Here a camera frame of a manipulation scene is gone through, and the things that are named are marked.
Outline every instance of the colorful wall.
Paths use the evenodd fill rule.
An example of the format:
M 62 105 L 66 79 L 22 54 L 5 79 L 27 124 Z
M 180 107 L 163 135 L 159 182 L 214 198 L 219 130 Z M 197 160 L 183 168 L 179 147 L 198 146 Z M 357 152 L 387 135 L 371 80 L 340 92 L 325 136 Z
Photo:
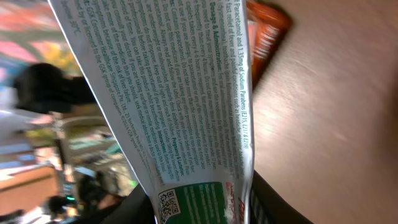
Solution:
M 37 62 L 80 75 L 47 1 L 0 0 L 0 94 L 19 70 Z

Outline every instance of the orange package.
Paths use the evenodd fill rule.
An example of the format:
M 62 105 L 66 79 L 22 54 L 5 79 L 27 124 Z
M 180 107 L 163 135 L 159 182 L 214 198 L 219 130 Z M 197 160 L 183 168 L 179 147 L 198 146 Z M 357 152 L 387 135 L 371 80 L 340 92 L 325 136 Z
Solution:
M 246 3 L 252 83 L 256 86 L 279 42 L 292 26 L 284 13 L 253 1 Z

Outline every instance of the qr code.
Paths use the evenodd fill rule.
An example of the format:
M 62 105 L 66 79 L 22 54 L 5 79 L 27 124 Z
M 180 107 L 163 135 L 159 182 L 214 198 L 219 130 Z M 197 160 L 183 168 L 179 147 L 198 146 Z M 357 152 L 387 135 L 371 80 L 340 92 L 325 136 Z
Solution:
M 181 213 L 175 190 L 167 190 L 159 194 L 160 223 L 166 223 L 171 216 Z

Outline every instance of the person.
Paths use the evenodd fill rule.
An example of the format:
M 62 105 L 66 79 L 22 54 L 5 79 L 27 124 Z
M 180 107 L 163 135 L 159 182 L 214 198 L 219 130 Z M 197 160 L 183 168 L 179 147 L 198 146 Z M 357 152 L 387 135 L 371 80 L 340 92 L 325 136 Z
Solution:
M 43 114 L 30 121 L 33 128 L 51 124 L 51 111 L 63 113 L 64 118 L 102 115 L 84 77 L 68 77 L 49 63 L 29 65 L 13 79 L 13 87 L 15 108 Z

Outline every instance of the green label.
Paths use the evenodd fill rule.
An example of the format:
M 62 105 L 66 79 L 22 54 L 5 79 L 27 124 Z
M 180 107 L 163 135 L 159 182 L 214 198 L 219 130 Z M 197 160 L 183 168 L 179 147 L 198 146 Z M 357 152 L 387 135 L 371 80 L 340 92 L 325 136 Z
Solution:
M 185 185 L 158 195 L 160 223 L 226 223 L 223 184 Z

